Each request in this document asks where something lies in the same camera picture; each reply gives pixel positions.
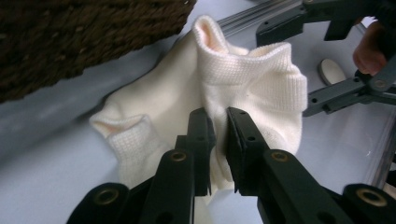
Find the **wicker basket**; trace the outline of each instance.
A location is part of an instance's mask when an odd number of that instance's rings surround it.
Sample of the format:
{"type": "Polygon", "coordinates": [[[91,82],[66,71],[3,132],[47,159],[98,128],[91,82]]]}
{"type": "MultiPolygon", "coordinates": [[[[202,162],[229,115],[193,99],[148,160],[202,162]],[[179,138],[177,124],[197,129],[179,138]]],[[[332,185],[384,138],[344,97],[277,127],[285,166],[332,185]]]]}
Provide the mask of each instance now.
{"type": "Polygon", "coordinates": [[[0,0],[0,103],[178,34],[196,0],[0,0]]]}

